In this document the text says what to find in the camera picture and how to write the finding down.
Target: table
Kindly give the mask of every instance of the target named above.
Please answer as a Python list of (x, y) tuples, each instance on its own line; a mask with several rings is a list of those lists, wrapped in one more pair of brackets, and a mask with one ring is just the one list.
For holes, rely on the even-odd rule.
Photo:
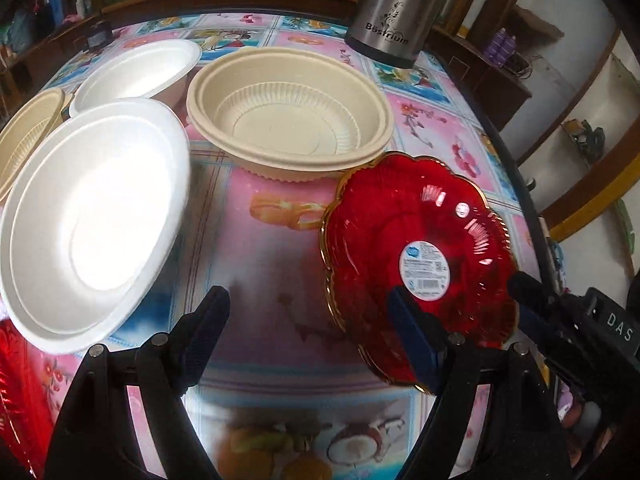
[[(478, 184), (507, 225), (520, 268), (538, 277), (513, 187), (478, 118), (440, 63), (423, 52), (412, 70), (385, 66), (345, 45), (345, 31), (316, 20), (257, 13), (153, 20), (116, 30), (114, 43), (99, 53), (78, 54), (46, 88), (73, 92), (106, 60), (169, 38), (201, 46), (200, 63), (189, 78), (245, 46), (287, 46), (333, 57), (385, 93), (396, 119), (388, 148), (436, 156)], [(190, 124), (184, 99), (175, 112), (191, 140), (192, 181), (180, 233), (156, 283), (105, 344), (112, 350), (131, 348), (169, 331), (182, 314), (196, 309), (210, 286), (223, 285), (231, 294), (232, 313), (200, 384), (184, 403), (225, 480), (269, 480), (283, 471), (288, 480), (393, 479), (433, 398), (382, 383), (330, 318), (318, 227), (337, 181), (276, 182), (235, 168)], [(2, 395), (28, 406), (20, 422), (32, 436), (13, 442), (12, 449), (24, 452), (36, 473), (81, 359), (43, 354), (8, 320), (0, 324), (0, 372), (8, 384), (20, 384)], [(471, 464), (487, 397), (488, 388), (479, 387), (455, 473)], [(129, 398), (146, 466), (162, 474), (139, 391), (130, 387)], [(11, 416), (11, 406), (0, 405), (0, 434), (7, 441), (14, 438), (14, 426), (6, 423)], [(256, 442), (259, 433), (262, 443), (244, 452), (249, 455), (231, 449), (232, 438)], [(280, 449), (274, 442), (296, 445)], [(307, 452), (296, 451), (305, 446)]]

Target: purple bottle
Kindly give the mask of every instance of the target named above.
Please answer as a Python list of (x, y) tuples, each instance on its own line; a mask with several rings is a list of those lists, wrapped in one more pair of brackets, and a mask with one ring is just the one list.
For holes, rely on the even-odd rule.
[(507, 60), (513, 56), (513, 53), (516, 51), (516, 37), (512, 36), (511, 38), (507, 36), (504, 38), (504, 42), (501, 44), (500, 49), (498, 50), (498, 54), (494, 57), (494, 62), (497, 66), (503, 66)]
[(498, 54), (500, 47), (504, 43), (504, 40), (508, 38), (507, 31), (501, 28), (498, 32), (494, 34), (491, 38), (491, 41), (486, 46), (484, 52), (482, 54), (489, 60), (494, 61), (495, 56)]

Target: wooden cabinet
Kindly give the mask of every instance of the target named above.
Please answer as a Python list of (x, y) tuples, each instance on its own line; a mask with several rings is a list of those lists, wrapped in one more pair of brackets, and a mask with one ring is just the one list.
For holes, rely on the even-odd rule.
[(444, 61), (457, 84), (469, 89), (497, 130), (503, 129), (531, 97), (513, 75), (489, 63), (469, 42), (450, 36), (438, 26), (431, 29), (426, 47)]

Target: stainless steel kettle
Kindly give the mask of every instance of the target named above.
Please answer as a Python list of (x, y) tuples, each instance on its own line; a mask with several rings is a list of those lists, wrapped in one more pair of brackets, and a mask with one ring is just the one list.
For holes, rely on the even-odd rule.
[(358, 0), (344, 41), (364, 56), (411, 68), (444, 0)]

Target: metal screw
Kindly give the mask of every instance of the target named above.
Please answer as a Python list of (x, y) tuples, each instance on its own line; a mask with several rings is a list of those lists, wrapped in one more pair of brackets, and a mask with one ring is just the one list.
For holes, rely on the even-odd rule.
[(516, 352), (516, 354), (525, 356), (529, 353), (529, 345), (527, 345), (525, 342), (518, 341), (517, 343), (514, 343), (513, 350)]
[(165, 332), (159, 332), (151, 338), (151, 344), (154, 346), (162, 346), (169, 341), (169, 335)]
[(98, 357), (98, 355), (100, 355), (102, 352), (104, 352), (104, 346), (100, 344), (93, 345), (91, 348), (89, 348), (89, 355), (91, 357)]
[(454, 332), (449, 334), (449, 342), (452, 345), (460, 346), (465, 343), (465, 337), (459, 332)]

